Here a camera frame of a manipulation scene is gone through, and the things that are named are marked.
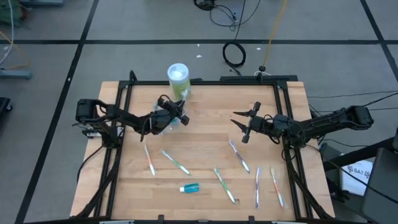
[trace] plastic container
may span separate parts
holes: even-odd
[[[193,192],[198,192],[199,191],[199,184],[187,184],[183,187],[180,187],[180,192],[181,193],[193,193]]]
[[[167,70],[167,76],[169,76],[169,83],[177,101],[182,100],[185,90],[188,90],[188,96],[190,95],[191,83],[187,66],[182,63],[175,63]]]

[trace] wooden table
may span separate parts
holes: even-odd
[[[99,99],[114,103],[117,82],[104,82]],[[308,101],[302,82],[288,82],[289,95],[298,121],[309,119]],[[276,145],[261,134],[252,133],[248,144],[241,142],[243,134],[230,119],[244,124],[248,118],[233,114],[247,111],[255,101],[261,102],[258,116],[277,113],[271,86],[192,86],[192,97],[185,109],[190,117],[188,126],[178,126],[163,136],[147,135],[145,141],[157,171],[153,177],[148,166],[140,135],[127,128],[119,168],[112,219],[156,220],[165,215],[166,220],[294,220],[286,164],[281,158],[282,145]],[[155,100],[161,94],[172,96],[168,86],[138,85],[132,88],[130,113],[141,116],[153,110]],[[229,146],[232,139],[243,159],[251,169],[248,174]],[[88,140],[85,157],[101,145],[101,139]],[[165,149],[191,173],[189,177],[172,164],[161,152]],[[319,204],[334,216],[320,154],[311,149],[301,150],[308,189]],[[105,150],[84,166],[77,185],[71,215],[76,215],[91,199],[103,167]],[[239,203],[229,200],[213,168],[220,170],[230,191]],[[254,207],[254,179],[260,167],[260,207]],[[277,181],[288,209],[279,205],[270,168],[277,173]],[[194,194],[179,192],[179,187],[199,183],[200,191]],[[302,216],[305,207],[298,190]],[[101,214],[105,214],[108,193],[104,194]]]

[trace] yellow cable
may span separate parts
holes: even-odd
[[[3,32],[0,31],[0,35],[2,35],[10,44],[12,43],[11,40],[10,40],[5,34],[3,34]],[[23,65],[14,65],[14,66],[8,67],[8,68],[6,68],[6,69],[9,70],[9,69],[17,69],[17,68],[28,67],[28,66],[30,65],[30,58],[29,58],[29,56],[28,56],[27,54],[25,54],[25,52],[24,52],[23,50],[21,50],[21,49],[18,47],[18,45],[13,44],[12,46],[15,47],[15,48],[17,49],[17,51],[18,51],[20,54],[22,54],[22,55],[26,58],[27,61],[26,61],[26,63],[23,64]]]
[[[273,28],[273,30],[272,30],[271,36],[269,37],[269,41],[268,41],[266,59],[264,60],[264,63],[262,64],[262,66],[266,66],[267,59],[268,59],[268,54],[269,54],[269,51],[270,51],[270,49],[271,49],[272,38],[274,38],[275,31],[278,29],[278,24],[279,24],[280,19],[282,18],[282,14],[283,14],[284,11],[285,11],[286,3],[287,3],[287,0],[284,0],[284,4],[282,5],[282,9],[281,9],[280,12],[279,12],[279,17],[278,17],[278,19],[275,21],[274,28]]]

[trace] gray floor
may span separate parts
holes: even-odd
[[[35,7],[16,29],[19,40],[78,40],[93,0],[68,0],[63,7]],[[398,2],[367,1],[387,40],[398,39]],[[239,15],[242,1],[218,0]],[[252,19],[241,27],[239,39],[268,39],[282,1],[262,0]],[[244,18],[256,1],[248,1]],[[214,12],[218,22],[227,21]],[[0,30],[10,35],[7,26]],[[191,1],[100,0],[87,39],[89,40],[167,40],[232,39],[235,32],[211,23],[208,12]],[[368,18],[357,0],[289,1],[276,39],[298,40],[376,40]],[[0,96],[10,97],[14,110],[0,131],[0,222],[13,223],[25,194],[65,77],[77,45],[20,45],[31,58],[31,80],[0,80]],[[185,63],[192,78],[218,80],[234,75],[221,56],[223,44],[85,45],[44,169],[26,216],[26,222],[67,218],[76,187],[76,172],[82,162],[86,139],[72,128],[76,102],[96,98],[101,82],[126,79],[133,69],[140,80],[166,80],[169,65]],[[242,74],[253,75],[262,63],[265,44],[246,44],[247,59]],[[398,45],[389,45],[398,57]],[[231,61],[240,53],[227,49]],[[23,63],[13,51],[5,63]],[[398,90],[398,82],[380,45],[282,45],[272,46],[267,72],[298,75],[308,96],[328,96],[369,91]],[[361,105],[385,95],[309,102],[318,110],[336,110]],[[395,107],[398,98],[389,98],[370,108]],[[396,110],[372,111],[373,127],[367,131],[338,131],[327,138],[347,144],[372,144],[389,138],[398,125]],[[330,144],[343,152],[351,147]],[[350,217],[336,206],[336,213]]]

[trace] toothbrush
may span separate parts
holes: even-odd
[[[276,193],[278,194],[278,199],[279,199],[280,206],[282,206],[282,208],[284,208],[284,201],[282,199],[282,195],[279,192],[278,184],[277,184],[276,178],[275,178],[275,170],[274,170],[274,168],[271,168],[271,174],[272,174],[272,180],[274,180]]]
[[[243,168],[250,174],[250,169],[248,167],[248,165],[244,162],[243,158],[241,157],[241,155],[238,153],[238,150],[236,150],[234,143],[232,142],[232,140],[229,140],[229,144],[231,145],[231,147],[234,149],[236,157],[238,157],[238,159],[241,161]]]
[[[226,192],[226,194],[228,194],[229,199],[231,199],[232,203],[236,204],[235,198],[232,196],[231,192],[229,191],[228,187],[226,186],[226,184],[224,183],[223,179],[220,176],[220,173],[218,172],[217,168],[214,168],[214,173],[217,175],[218,179],[220,180],[221,184],[224,187],[224,190]]]
[[[256,204],[256,208],[259,207],[259,175],[260,175],[260,167],[257,167],[257,174],[256,174],[256,196],[255,196],[255,204]]]
[[[182,166],[181,164],[179,164],[177,161],[175,161],[173,158],[171,158],[166,151],[162,151],[163,155],[165,155],[167,158],[169,158],[176,166],[178,166],[182,171],[184,171],[184,173],[186,173],[187,175],[191,175],[191,173],[189,173],[189,171]]]
[[[150,157],[149,157],[147,144],[145,144],[145,152],[146,152],[146,154],[147,154],[150,172],[152,173],[153,176],[155,176],[155,168],[154,168],[154,166],[152,165],[152,161],[151,161],[151,159],[150,159]]]

